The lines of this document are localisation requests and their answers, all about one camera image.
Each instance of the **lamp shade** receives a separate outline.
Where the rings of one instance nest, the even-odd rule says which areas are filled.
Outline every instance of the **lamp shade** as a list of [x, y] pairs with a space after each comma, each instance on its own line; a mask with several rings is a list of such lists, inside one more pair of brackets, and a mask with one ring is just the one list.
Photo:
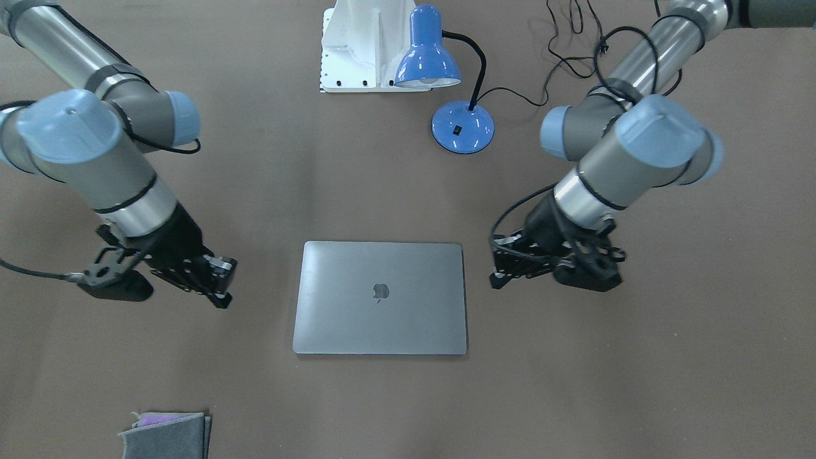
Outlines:
[[410, 14], [410, 50], [397, 67], [394, 85], [445, 87], [462, 82], [459, 67], [442, 46], [442, 16], [433, 5], [419, 5]]

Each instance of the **apple logo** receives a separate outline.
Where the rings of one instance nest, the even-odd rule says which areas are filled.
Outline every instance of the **apple logo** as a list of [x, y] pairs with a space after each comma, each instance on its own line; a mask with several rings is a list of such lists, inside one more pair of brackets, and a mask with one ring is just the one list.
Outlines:
[[384, 283], [377, 283], [374, 285], [374, 298], [377, 300], [377, 304], [379, 304], [385, 298], [388, 298], [388, 295], [391, 292], [388, 291], [388, 285]]

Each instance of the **purple cloth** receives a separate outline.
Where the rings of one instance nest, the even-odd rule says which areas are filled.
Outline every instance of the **purple cloth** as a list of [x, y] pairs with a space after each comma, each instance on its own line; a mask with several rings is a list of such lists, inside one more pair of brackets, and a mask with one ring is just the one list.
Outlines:
[[189, 414], [174, 412], [146, 412], [145, 414], [139, 416], [139, 422], [137, 422], [136, 425], [137, 427], [152, 426], [153, 424], [175, 421], [176, 419], [181, 419], [185, 416], [189, 416]]

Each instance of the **brown table surface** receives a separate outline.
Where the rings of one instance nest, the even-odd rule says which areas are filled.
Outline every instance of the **brown table surface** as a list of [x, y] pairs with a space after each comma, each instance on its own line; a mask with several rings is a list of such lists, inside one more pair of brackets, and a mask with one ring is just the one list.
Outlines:
[[[586, 53], [594, 26], [570, 39], [566, 3], [553, 2], [557, 49]], [[727, 31], [684, 67], [672, 99], [728, 156], [708, 182], [650, 191], [621, 215], [623, 285], [599, 294], [542, 277], [494, 291], [490, 225], [569, 170], [541, 150], [539, 127], [593, 81], [559, 73], [542, 109], [490, 94], [493, 142], [458, 156], [428, 123], [470, 95], [478, 60], [461, 43], [448, 44], [457, 87], [329, 95], [318, 72], [331, 1], [64, 6], [157, 87], [196, 101], [201, 153], [149, 158], [240, 268], [228, 310], [158, 280], [149, 301], [119, 303], [0, 272], [0, 457], [118, 457], [130, 413], [154, 410], [212, 415], [213, 459], [816, 454], [813, 30]], [[554, 62], [543, 1], [438, 6], [446, 29], [485, 50], [485, 89], [540, 94]], [[595, 7], [606, 30], [654, 21], [647, 1]], [[607, 72], [635, 41], [610, 43]], [[0, 100], [65, 89], [9, 38], [0, 56]], [[0, 256], [84, 269], [100, 241], [80, 199], [8, 167], [0, 183]], [[468, 354], [293, 354], [313, 239], [462, 244]]]

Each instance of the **lamp base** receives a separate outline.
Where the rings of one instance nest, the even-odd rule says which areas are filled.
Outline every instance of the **lamp base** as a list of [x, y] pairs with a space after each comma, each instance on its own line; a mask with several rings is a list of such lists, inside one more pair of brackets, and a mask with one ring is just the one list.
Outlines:
[[480, 105], [468, 110], [470, 101], [448, 102], [433, 114], [431, 132], [442, 148], [457, 154], [473, 154], [493, 140], [493, 118]]

